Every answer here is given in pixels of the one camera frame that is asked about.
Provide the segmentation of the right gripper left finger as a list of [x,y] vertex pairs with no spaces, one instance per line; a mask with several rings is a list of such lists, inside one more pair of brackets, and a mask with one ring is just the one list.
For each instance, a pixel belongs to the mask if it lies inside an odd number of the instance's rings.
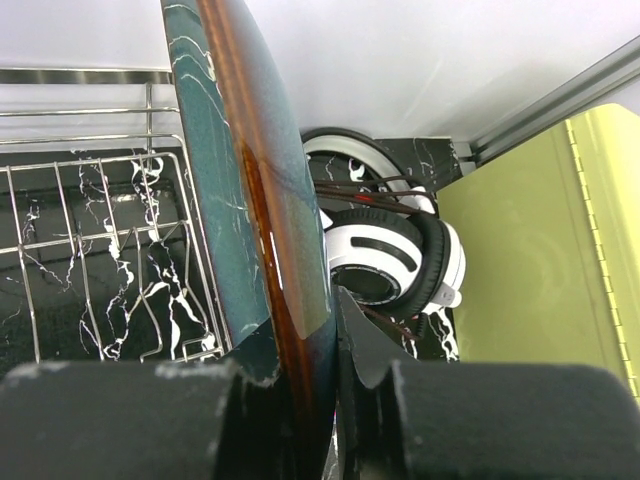
[[43,362],[1,382],[4,479],[277,479],[233,364]]

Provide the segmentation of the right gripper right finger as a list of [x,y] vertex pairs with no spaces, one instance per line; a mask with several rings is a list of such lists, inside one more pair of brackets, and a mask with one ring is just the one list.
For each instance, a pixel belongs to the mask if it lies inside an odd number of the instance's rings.
[[585,365],[409,356],[334,291],[346,479],[635,479],[639,408]]

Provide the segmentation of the dark teal glazed plate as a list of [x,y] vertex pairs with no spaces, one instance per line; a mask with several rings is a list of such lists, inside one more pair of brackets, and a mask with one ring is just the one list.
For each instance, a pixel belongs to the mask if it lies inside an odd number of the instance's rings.
[[333,428],[336,316],[294,115],[242,1],[165,1],[200,223],[237,372],[216,476],[318,479]]

